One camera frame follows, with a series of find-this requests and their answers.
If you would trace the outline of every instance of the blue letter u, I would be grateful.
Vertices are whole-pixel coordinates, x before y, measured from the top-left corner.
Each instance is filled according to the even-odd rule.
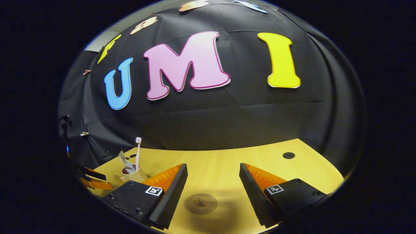
[[[110,71],[104,78],[105,92],[107,94],[107,101],[111,108],[119,110],[124,108],[130,101],[131,97],[131,82],[130,82],[130,64],[133,58],[124,60],[119,65],[119,71],[121,72],[121,87],[123,91],[119,97],[116,96],[114,91],[114,74],[115,70]]]

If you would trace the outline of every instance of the wooden table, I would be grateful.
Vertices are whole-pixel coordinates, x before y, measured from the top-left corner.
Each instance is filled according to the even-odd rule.
[[[292,152],[295,157],[282,155]],[[125,152],[129,157],[137,148]],[[245,162],[285,180],[299,178],[323,193],[334,192],[344,181],[340,172],[323,156],[299,139],[274,144],[208,151],[176,151],[140,149],[140,162],[148,176],[154,176],[181,163],[188,166],[188,179],[173,215],[168,234],[256,234],[267,230],[259,224],[253,207],[239,178],[240,163]],[[123,163],[119,158],[95,168],[107,176],[114,189],[120,184],[114,175],[122,176]],[[101,197],[111,190],[88,190]],[[218,201],[209,214],[192,214],[184,201],[193,194],[205,193]]]

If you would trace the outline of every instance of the white toothbrush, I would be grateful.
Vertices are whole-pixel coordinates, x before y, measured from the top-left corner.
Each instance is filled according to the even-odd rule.
[[[140,138],[140,137],[136,137],[136,144],[137,144],[136,171],[138,171],[138,169],[139,169],[139,151],[140,151],[140,143],[141,143],[141,138]]]

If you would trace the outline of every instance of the pink letter m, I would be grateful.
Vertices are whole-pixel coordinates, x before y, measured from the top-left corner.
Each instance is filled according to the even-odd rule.
[[[215,44],[218,36],[218,32],[196,33],[188,38],[180,55],[164,43],[147,50],[144,53],[149,61],[147,98],[157,100],[169,94],[169,87],[162,81],[162,72],[176,91],[182,91],[191,64],[193,77],[189,85],[194,89],[211,89],[230,83],[230,75],[223,71],[218,57]]]

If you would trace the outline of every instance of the cup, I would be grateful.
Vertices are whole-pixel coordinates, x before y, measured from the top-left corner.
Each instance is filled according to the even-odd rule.
[[[121,174],[123,176],[120,177],[120,179],[122,180],[123,183],[126,183],[129,180],[133,180],[133,181],[136,181],[138,183],[141,183],[144,180],[148,179],[148,177],[146,176],[146,174],[144,173],[144,171],[141,167],[139,167],[139,169],[137,171],[135,171],[131,174],[128,174],[126,169],[123,167],[123,169],[121,170]]]

